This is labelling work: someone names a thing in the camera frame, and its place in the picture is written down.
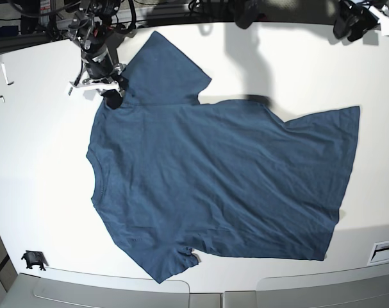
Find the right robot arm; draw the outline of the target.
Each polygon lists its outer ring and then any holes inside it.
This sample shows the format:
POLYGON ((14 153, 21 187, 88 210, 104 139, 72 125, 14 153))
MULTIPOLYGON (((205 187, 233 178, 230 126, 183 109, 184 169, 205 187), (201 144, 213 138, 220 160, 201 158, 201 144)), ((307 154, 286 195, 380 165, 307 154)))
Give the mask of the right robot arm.
POLYGON ((67 33, 81 50, 81 70, 70 90, 96 90, 112 110, 122 105, 128 81, 122 77, 125 65, 119 62, 117 48, 136 30, 137 15, 129 2, 131 22, 112 23, 121 1, 81 1, 67 33))

